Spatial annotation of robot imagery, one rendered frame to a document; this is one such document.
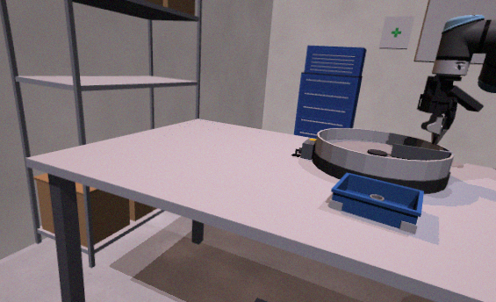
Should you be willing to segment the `blue open crate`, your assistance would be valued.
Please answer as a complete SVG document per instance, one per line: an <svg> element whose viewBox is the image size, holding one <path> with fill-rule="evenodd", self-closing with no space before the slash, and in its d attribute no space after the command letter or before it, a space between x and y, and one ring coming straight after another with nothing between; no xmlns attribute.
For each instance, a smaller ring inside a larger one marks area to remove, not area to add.
<svg viewBox="0 0 496 302"><path fill-rule="evenodd" d="M416 234L424 191L346 173L331 192L329 208ZM370 194L382 196L384 202Z"/></svg>

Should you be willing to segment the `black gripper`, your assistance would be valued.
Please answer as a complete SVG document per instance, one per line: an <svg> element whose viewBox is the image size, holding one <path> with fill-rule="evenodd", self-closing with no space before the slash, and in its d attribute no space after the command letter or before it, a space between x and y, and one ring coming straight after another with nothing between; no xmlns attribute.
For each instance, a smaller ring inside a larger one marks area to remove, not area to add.
<svg viewBox="0 0 496 302"><path fill-rule="evenodd" d="M438 144L455 119L457 97L451 95L449 89L454 81L461 82L461 79L462 77L457 76L428 76L417 110L432 113L429 121L421 124L421 128L432 133L431 140L434 145ZM434 80L438 82L432 82Z"/></svg>

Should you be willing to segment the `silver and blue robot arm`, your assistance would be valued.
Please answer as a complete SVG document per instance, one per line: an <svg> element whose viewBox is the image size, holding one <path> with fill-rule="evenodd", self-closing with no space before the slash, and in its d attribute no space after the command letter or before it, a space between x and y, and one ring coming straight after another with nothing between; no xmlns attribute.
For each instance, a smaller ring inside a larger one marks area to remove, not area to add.
<svg viewBox="0 0 496 302"><path fill-rule="evenodd" d="M466 76L473 54L485 54L478 87L496 93L496 19L484 19L483 15L470 15L446 22L432 74ZM480 111L484 107L456 85L449 93L457 97L457 102L467 111Z"/></svg>

